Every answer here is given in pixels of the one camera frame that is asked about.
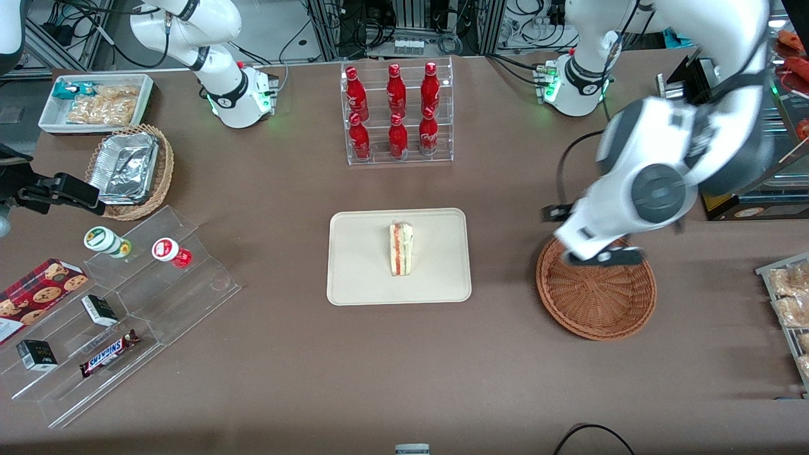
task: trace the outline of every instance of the brown table surface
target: brown table surface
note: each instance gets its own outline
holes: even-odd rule
[[[652,94],[682,56],[626,53],[611,110]],[[67,429],[3,394],[0,453],[370,455],[423,441],[436,455],[537,454],[581,422],[615,428],[638,453],[806,453],[809,402],[773,400],[803,389],[753,269],[809,250],[807,222],[707,223],[697,206],[685,235],[634,237],[659,290],[646,328],[619,342],[572,335],[536,291],[555,228],[540,208],[556,202],[562,150],[604,115],[564,117],[492,62],[453,60],[456,159],[418,168],[349,168],[338,64],[294,67],[277,115],[246,130],[211,115],[191,73],[151,73],[148,120],[176,154],[167,203],[244,289]],[[83,176],[98,141],[42,134],[36,170]],[[596,178],[596,143],[570,157],[570,194]],[[332,215],[445,206],[467,216],[468,301],[329,304]],[[89,258],[81,238],[99,222],[135,225],[65,207],[11,221],[3,286],[47,257]],[[596,433],[581,453],[614,448]]]

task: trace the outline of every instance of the round wicker basket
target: round wicker basket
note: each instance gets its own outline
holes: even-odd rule
[[[160,208],[168,193],[168,187],[172,184],[172,172],[174,171],[174,152],[172,145],[166,140],[160,130],[151,125],[131,126],[121,131],[112,133],[116,136],[126,136],[127,134],[149,133],[160,141],[160,150],[157,154],[157,164],[155,165],[155,176],[152,181],[151,196],[139,206],[107,206],[104,216],[117,219],[119,221],[132,221],[143,218],[151,212]],[[99,156],[101,144],[95,148],[93,156],[90,158],[90,165],[84,172],[84,181],[90,181],[90,176],[95,169],[95,160]]]
[[[657,300],[646,261],[640,266],[572,266],[562,257],[564,252],[565,246],[554,238],[536,264],[536,286],[554,319],[597,341],[626,338],[646,325]]]

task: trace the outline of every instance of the cookie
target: cookie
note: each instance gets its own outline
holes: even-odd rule
[[[44,312],[45,312],[44,309],[38,309],[38,310],[32,311],[29,314],[26,314],[25,316],[20,318],[19,321],[22,322],[25,325],[31,325],[34,322],[36,322],[36,320],[39,319],[40,316],[42,316],[42,314]]]
[[[19,313],[21,310],[14,306],[11,303],[11,300],[4,300],[0,304],[0,317],[9,317],[14,316],[15,314]]]
[[[84,275],[76,275],[73,278],[65,281],[65,291],[75,291],[79,289],[84,283],[87,282],[87,277]]]
[[[60,294],[61,289],[59,289],[58,287],[55,286],[46,287],[45,289],[41,289],[36,294],[34,294],[34,301],[37,302],[38,304],[43,304],[45,302],[49,302],[53,299],[56,299]]]
[[[51,264],[45,269],[45,277],[53,281],[62,281],[67,276],[67,269],[61,264]]]

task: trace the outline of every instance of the white lid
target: white lid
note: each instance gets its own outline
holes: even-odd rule
[[[96,226],[84,234],[84,246],[96,252],[103,252],[115,243],[115,232],[104,226]]]
[[[171,259],[177,257],[180,252],[180,246],[174,240],[164,237],[155,242],[152,246],[152,256],[158,261],[169,262]]]

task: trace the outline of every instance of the machine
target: machine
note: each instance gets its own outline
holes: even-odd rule
[[[0,6],[0,17],[10,19],[5,20],[8,27],[0,27],[0,69],[6,69],[21,52],[17,13],[24,17],[25,4],[0,0]],[[546,100],[563,113],[581,116],[595,110],[621,51],[615,30],[624,23],[630,31],[642,21],[647,30],[671,26],[701,44],[720,69],[719,85],[706,104],[647,98],[618,113],[599,145],[603,176],[575,204],[556,210],[562,214],[557,219],[565,220],[556,236],[569,249],[571,262],[638,262],[636,249],[610,245],[680,219],[696,201],[697,186],[710,193],[732,192],[757,178],[772,159],[759,116],[769,1],[566,0],[565,6],[581,44],[544,73],[552,88],[552,99]],[[229,0],[153,0],[140,8],[152,9],[131,16],[135,36],[188,65],[226,125],[250,125],[268,112],[262,106],[269,105],[261,101],[269,93],[266,79],[240,69],[220,45],[239,33],[240,17]],[[646,20],[636,18],[638,10],[646,12]]]
[[[29,5],[30,0],[0,0],[0,74],[12,70],[23,52]],[[175,58],[194,72],[208,92],[214,114],[225,125],[245,128],[272,113],[268,75],[240,67],[222,46],[241,32],[241,16],[230,0],[153,0],[132,11],[130,25],[147,48]],[[103,29],[99,32],[115,46]],[[53,178],[36,174],[30,161],[31,157],[0,144],[0,237],[11,229],[11,206],[46,214],[50,205],[67,204],[104,213],[96,188],[65,173]]]
[[[629,12],[641,6],[654,11],[659,21],[654,29],[673,27],[717,64],[719,85],[706,104],[650,97],[618,113],[598,147],[602,176],[572,206],[549,211],[564,221],[555,236],[567,247],[571,263],[639,263],[638,249],[614,247],[613,242],[674,223],[697,200],[697,188],[732,193],[772,161],[772,144],[762,134],[760,119],[769,0],[567,0],[566,5],[581,44],[545,71],[550,104],[562,113],[581,116],[595,110],[621,51],[614,30],[631,21]],[[616,22],[614,11],[623,11],[623,21]]]

